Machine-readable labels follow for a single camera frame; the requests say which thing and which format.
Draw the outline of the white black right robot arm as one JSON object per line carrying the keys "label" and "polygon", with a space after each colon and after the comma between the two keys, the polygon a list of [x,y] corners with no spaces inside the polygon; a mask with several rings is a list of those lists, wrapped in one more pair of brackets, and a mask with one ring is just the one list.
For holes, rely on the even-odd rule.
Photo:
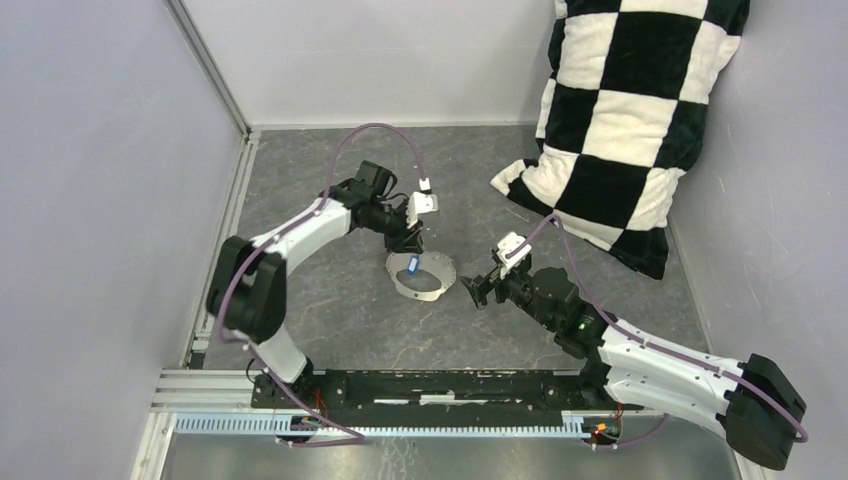
{"label": "white black right robot arm", "polygon": [[510,302],[584,360],[577,392],[585,405],[614,402],[684,419],[763,468],[786,469],[807,405],[772,359],[716,356],[649,334],[582,298],[565,269],[534,270],[530,255],[512,267],[495,262],[487,274],[460,279],[476,308],[490,296]]}

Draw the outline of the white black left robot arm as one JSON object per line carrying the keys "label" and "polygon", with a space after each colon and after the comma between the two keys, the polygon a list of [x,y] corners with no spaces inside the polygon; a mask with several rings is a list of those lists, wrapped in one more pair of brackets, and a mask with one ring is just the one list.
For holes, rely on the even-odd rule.
{"label": "white black left robot arm", "polygon": [[314,394],[304,374],[310,360],[286,330],[287,281],[310,256],[357,229],[382,235],[387,251],[420,254],[421,215],[437,208],[430,180],[397,206],[390,170],[364,161],[356,175],[331,185],[306,210],[253,238],[231,236],[220,247],[205,300],[225,342],[247,347],[277,380],[275,392],[290,407],[306,405]]}

